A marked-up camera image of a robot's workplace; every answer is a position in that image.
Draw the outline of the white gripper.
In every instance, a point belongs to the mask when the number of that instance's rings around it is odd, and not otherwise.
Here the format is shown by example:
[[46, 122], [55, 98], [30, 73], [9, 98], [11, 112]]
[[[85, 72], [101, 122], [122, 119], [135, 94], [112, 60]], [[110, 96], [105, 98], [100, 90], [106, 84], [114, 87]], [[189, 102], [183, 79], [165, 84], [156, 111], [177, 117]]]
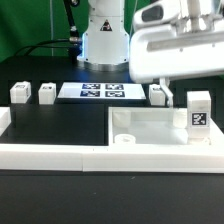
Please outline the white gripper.
[[159, 79], [169, 108], [170, 80], [224, 73], [222, 0], [158, 0], [136, 11], [133, 28], [131, 79]]

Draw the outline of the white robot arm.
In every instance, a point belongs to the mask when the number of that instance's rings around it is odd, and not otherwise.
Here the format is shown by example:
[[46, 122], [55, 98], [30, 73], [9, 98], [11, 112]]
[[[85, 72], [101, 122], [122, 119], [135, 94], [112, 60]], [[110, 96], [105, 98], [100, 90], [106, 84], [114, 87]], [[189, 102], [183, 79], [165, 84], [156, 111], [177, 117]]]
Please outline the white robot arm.
[[124, 30], [124, 0], [88, 0], [89, 24], [82, 36], [80, 66], [113, 71], [127, 65], [136, 83], [224, 73], [222, 0], [157, 0], [136, 11], [133, 35]]

